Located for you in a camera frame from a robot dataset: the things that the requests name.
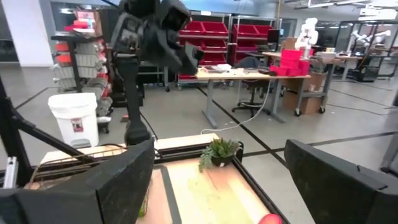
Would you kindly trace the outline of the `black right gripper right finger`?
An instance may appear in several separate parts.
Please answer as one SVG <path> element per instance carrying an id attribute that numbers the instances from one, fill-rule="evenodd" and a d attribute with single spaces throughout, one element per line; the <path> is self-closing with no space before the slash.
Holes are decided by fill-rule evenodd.
<path id="1" fill-rule="evenodd" d="M 316 224 L 398 224 L 398 178 L 294 139 L 284 157 Z"/>

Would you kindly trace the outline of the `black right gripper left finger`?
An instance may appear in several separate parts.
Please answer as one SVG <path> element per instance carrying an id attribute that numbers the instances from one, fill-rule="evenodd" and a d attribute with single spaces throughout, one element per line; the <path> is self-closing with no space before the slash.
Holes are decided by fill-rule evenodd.
<path id="1" fill-rule="evenodd" d="M 154 140 L 45 190 L 0 190 L 0 224 L 135 224 L 154 167 Z"/>

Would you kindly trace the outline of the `red yellow mango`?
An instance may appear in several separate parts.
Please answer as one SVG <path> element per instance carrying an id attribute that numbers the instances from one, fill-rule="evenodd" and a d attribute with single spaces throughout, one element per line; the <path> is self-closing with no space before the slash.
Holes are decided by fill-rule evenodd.
<path id="1" fill-rule="evenodd" d="M 263 216 L 257 224 L 282 224 L 282 219 L 276 214 L 269 213 Z"/>

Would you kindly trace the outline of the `white tray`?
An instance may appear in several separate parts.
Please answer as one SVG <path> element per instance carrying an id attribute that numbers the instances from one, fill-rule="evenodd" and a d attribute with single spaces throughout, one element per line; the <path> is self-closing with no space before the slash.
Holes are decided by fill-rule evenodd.
<path id="1" fill-rule="evenodd" d="M 232 69 L 230 64 L 206 65 L 203 67 L 207 73 L 225 73 Z"/>

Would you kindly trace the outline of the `red bin shelving rack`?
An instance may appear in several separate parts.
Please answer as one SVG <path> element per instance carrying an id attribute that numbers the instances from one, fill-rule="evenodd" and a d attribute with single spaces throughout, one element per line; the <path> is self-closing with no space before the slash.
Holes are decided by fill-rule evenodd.
<path id="1" fill-rule="evenodd" d="M 191 21 L 180 31 L 181 44 L 192 44 L 203 52 L 200 67 L 224 64 L 228 58 L 229 14 L 192 11 Z"/>
<path id="2" fill-rule="evenodd" d="M 229 25 L 228 62 L 231 65 L 245 57 L 262 60 L 270 30 L 278 28 L 279 20 L 256 16 L 233 16 Z"/>

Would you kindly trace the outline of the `wooden desk grey legs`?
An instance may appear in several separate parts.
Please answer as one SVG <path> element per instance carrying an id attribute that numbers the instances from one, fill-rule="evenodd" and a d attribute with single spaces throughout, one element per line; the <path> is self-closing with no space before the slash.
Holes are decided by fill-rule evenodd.
<path id="1" fill-rule="evenodd" d="M 275 93 L 272 99 L 272 108 L 270 109 L 270 116 L 273 117 L 280 123 L 285 123 L 285 120 L 277 114 L 277 108 L 279 105 L 279 96 L 281 91 L 281 83 L 280 80 L 283 79 L 299 79 L 303 81 L 304 79 L 310 78 L 310 75 L 302 75 L 302 76 L 271 76 L 261 74 L 259 72 L 249 72 L 245 71 L 243 68 L 230 69 L 227 72 L 223 73 L 209 73 L 207 69 L 200 68 L 195 75 L 197 80 L 207 80 L 208 81 L 208 92 L 207 92 L 207 100 L 206 100 L 206 110 L 203 111 L 203 115 L 210 123 L 213 129 L 205 129 L 205 131 L 218 131 L 217 123 L 213 117 L 213 87 L 215 80 L 275 80 Z"/>

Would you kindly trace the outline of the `black office chair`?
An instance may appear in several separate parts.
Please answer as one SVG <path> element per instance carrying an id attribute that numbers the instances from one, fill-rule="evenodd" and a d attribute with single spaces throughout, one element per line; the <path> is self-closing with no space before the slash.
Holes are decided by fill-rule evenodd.
<path id="1" fill-rule="evenodd" d="M 241 59 L 235 64 L 236 68 L 248 68 L 249 70 L 254 70 L 254 72 L 257 71 L 257 69 L 260 67 L 261 62 L 259 59 L 249 56 Z M 269 80 L 240 80 L 238 83 L 238 102 L 237 106 L 232 108 L 232 112 L 234 113 L 237 110 L 248 110 L 251 113 L 251 118 L 254 117 L 256 111 L 258 111 L 262 103 L 256 103 L 254 101 L 255 99 L 255 94 L 256 90 L 260 89 L 262 90 L 262 95 L 264 94 L 264 88 L 268 87 L 268 84 L 270 84 Z M 246 86 L 247 89 L 249 90 L 249 93 L 251 94 L 249 101 L 242 101 L 240 97 L 240 90 L 243 86 Z"/>

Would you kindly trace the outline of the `white trash bin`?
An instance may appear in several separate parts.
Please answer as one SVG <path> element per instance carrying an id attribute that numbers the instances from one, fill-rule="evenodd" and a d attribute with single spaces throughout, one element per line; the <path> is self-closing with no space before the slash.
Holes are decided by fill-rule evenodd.
<path id="1" fill-rule="evenodd" d="M 94 93 L 64 93 L 48 99 L 64 143 L 72 147 L 94 147 L 99 143 Z"/>

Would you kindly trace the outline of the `potted green succulent plant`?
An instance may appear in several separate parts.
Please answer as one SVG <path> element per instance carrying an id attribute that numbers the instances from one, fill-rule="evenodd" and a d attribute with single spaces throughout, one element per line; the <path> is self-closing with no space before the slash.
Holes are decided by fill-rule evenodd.
<path id="1" fill-rule="evenodd" d="M 244 149 L 241 141 L 214 139 L 203 150 L 198 163 L 199 172 L 215 167 L 226 167 L 232 163 L 239 150 Z"/>

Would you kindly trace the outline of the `brown cardboard box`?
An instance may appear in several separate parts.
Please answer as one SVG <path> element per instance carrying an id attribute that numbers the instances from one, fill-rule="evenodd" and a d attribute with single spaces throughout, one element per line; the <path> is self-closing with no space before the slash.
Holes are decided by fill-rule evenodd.
<path id="1" fill-rule="evenodd" d="M 281 80 L 283 86 L 285 86 L 288 90 L 298 92 L 299 88 L 302 87 L 303 91 L 318 91 L 320 89 L 321 84 L 323 83 L 326 75 L 324 73 L 310 73 L 310 78 L 299 79 L 299 78 L 291 78 Z"/>
<path id="2" fill-rule="evenodd" d="M 282 105 L 285 109 L 295 110 L 297 103 L 299 101 L 299 96 L 295 92 L 285 91 L 282 97 Z M 322 98 L 321 97 L 306 97 L 302 98 L 301 105 L 299 109 L 301 114 L 315 114 L 321 107 Z"/>

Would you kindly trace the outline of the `stack of red boxes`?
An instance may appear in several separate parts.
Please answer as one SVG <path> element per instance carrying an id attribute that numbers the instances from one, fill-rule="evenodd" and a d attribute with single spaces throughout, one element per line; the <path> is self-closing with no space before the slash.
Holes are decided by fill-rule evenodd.
<path id="1" fill-rule="evenodd" d="M 310 62 L 302 58 L 303 50 L 282 50 L 279 64 L 271 65 L 270 71 L 277 76 L 297 77 L 308 75 Z"/>

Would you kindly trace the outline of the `black cart with bins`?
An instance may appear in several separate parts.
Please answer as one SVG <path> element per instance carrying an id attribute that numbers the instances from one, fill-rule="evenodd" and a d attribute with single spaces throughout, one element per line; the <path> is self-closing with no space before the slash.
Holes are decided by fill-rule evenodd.
<path id="1" fill-rule="evenodd" d="M 63 32 L 51 39 L 55 42 L 55 61 L 51 69 L 61 92 L 94 93 L 99 132 L 109 133 L 112 99 L 106 44 L 102 36 L 98 10 L 75 10 L 76 18 Z"/>

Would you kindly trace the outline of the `wooden desk on casters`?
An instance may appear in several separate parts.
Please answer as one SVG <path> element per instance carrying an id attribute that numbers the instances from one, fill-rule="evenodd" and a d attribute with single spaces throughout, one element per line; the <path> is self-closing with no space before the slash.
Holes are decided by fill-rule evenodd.
<path id="1" fill-rule="evenodd" d="M 292 91 L 294 96 L 285 97 L 286 106 L 299 117 L 303 114 L 318 112 L 323 114 L 330 89 L 333 68 L 345 60 L 358 60 L 358 57 L 341 56 L 331 52 L 319 52 L 309 58 L 303 58 L 301 50 L 283 50 L 281 52 L 264 52 L 279 63 L 270 66 L 275 76 L 272 106 L 264 111 L 275 119 L 282 87 Z"/>

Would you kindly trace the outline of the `silver mounting bracket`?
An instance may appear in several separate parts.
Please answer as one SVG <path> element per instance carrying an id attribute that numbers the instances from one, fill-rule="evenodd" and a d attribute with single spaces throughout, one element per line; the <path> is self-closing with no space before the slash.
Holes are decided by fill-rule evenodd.
<path id="1" fill-rule="evenodd" d="M 18 167 L 19 163 L 17 161 L 17 157 L 7 158 L 7 166 L 3 182 L 4 189 L 13 189 L 16 187 Z"/>

